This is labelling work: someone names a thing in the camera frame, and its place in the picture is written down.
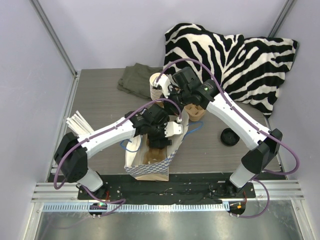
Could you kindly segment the printed paper takeout bag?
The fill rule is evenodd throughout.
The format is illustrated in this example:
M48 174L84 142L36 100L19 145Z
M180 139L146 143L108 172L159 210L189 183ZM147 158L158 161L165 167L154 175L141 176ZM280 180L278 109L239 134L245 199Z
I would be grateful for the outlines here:
M198 105L188 104L182 111L182 122L176 128L177 134L168 138L169 145L162 148L150 146L148 135L136 136L128 140L125 149L124 169L127 174L140 181L169 180L169 167L175 157L180 145L187 135L196 131L197 128L189 130L189 126L200 124L201 118L206 111Z

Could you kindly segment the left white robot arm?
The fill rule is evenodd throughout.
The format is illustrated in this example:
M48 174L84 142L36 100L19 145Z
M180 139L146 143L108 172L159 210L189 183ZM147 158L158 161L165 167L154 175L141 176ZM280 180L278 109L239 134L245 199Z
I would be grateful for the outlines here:
M76 136L69 132L62 137L53 156L57 164L54 188L60 189L65 183L84 185L93 198L100 200L107 192L100 175L89 168L88 161L100 151L124 140L148 135L170 141L165 136L165 127L170 117L166 110L154 103L130 111L116 122L94 132Z

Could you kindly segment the single cardboard cup carrier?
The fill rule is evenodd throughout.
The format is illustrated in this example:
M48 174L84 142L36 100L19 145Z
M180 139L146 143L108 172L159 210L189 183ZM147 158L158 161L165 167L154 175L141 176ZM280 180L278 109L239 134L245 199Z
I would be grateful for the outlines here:
M158 148L150 148L143 157L143 164L148 165L148 164L155 164L162 162L166 157L167 149L158 149Z

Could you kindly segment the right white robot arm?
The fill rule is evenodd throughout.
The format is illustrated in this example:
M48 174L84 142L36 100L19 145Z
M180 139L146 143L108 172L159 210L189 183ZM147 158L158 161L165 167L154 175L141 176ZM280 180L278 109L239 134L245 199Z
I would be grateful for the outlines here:
M269 130L249 116L222 90L214 77L201 82L190 67L185 67L173 75L173 81L165 79L161 87L163 96L179 108L194 104L218 117L247 146L248 152L225 182L225 190L230 197L242 194L244 186L259 175L278 153L282 132Z

